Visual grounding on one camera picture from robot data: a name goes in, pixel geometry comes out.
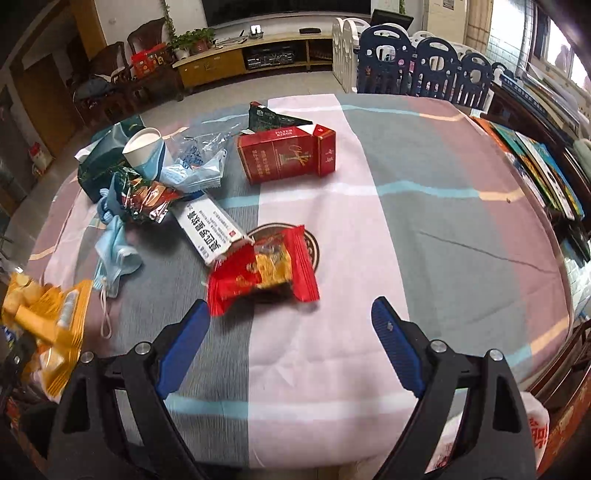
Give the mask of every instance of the metal bolt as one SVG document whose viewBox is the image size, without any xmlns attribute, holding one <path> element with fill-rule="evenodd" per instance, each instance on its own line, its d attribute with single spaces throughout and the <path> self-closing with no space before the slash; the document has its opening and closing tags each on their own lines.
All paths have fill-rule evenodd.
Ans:
<svg viewBox="0 0 591 480">
<path fill-rule="evenodd" d="M 503 360 L 503 354 L 499 350 L 491 350 L 489 355 L 495 362 L 500 362 Z"/>
<path fill-rule="evenodd" d="M 445 350 L 447 350 L 447 345 L 442 340 L 433 340 L 431 342 L 431 348 L 434 352 L 443 353 Z"/>
<path fill-rule="evenodd" d="M 142 342 L 142 343 L 138 343 L 135 346 L 135 353 L 137 353 L 138 355 L 145 355 L 146 353 L 148 353 L 150 351 L 150 349 L 152 348 L 152 346 L 148 343 L 148 342 Z"/>
<path fill-rule="evenodd" d="M 89 364 L 90 362 L 92 362 L 92 359 L 95 357 L 95 354 L 93 354 L 92 352 L 84 352 L 82 355 L 80 355 L 80 361 L 83 364 Z"/>
</svg>

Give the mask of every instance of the green bag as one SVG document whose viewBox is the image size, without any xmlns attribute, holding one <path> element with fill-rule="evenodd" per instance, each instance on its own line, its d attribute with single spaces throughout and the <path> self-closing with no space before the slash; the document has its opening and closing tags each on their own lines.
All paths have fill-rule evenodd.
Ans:
<svg viewBox="0 0 591 480">
<path fill-rule="evenodd" d="M 122 167 L 131 168 L 123 149 L 131 137 L 145 128 L 139 115 L 134 115 L 109 127 L 92 138 L 100 140 L 90 155 L 78 165 L 78 183 L 94 202 L 100 200 L 100 190 L 108 189 L 113 173 Z"/>
</svg>

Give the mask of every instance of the curtain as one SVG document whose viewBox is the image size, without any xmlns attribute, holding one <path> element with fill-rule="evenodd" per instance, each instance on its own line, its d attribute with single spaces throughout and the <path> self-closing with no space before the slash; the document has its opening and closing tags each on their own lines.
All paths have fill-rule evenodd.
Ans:
<svg viewBox="0 0 591 480">
<path fill-rule="evenodd" d="M 466 45 L 483 54 L 491 34 L 492 4 L 493 0 L 470 0 L 468 3 Z"/>
</svg>

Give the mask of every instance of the striped tablecloth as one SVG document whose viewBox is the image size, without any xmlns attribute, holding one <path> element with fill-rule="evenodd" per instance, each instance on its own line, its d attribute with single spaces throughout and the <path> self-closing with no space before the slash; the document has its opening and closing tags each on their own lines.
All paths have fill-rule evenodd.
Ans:
<svg viewBox="0 0 591 480">
<path fill-rule="evenodd" d="M 210 193 L 247 231 L 305 224 L 320 247 L 321 299 L 241 300 L 212 320 L 183 385 L 166 401 L 197 460 L 311 467 L 390 450 L 416 400 L 373 332 L 370 308 L 380 295 L 457 351 L 499 348 L 518 381 L 556 354 L 571 311 L 560 250 L 539 205 L 478 126 L 447 102 L 406 96 L 265 103 L 337 132 L 335 174 L 250 186 L 232 151 L 222 187 Z M 193 125 L 203 133 L 246 127 L 247 111 L 239 105 Z M 91 277 L 101 233 L 71 177 L 29 272 L 65 287 Z M 144 265 L 109 305 L 112 339 L 99 339 L 98 296 L 87 317 L 86 345 L 104 355 L 153 339 L 204 297 L 207 270 L 173 218 L 128 225 L 127 238 Z"/>
</svg>

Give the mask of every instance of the blue gripper pad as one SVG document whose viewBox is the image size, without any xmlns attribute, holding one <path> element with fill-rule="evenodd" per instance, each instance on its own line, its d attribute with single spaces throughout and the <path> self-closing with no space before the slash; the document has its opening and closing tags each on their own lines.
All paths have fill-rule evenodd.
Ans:
<svg viewBox="0 0 591 480">
<path fill-rule="evenodd" d="M 187 374 L 193 358 L 209 330 L 209 308 L 201 302 L 196 309 L 187 313 L 190 316 L 166 356 L 160 361 L 160 376 L 156 391 L 164 400 L 169 393 L 176 392 Z"/>
<path fill-rule="evenodd" d="M 421 360 L 398 324 L 402 321 L 396 319 L 380 299 L 374 301 L 371 322 L 375 333 L 378 334 L 402 386 L 413 392 L 415 397 L 421 398 L 425 392 Z"/>
</svg>

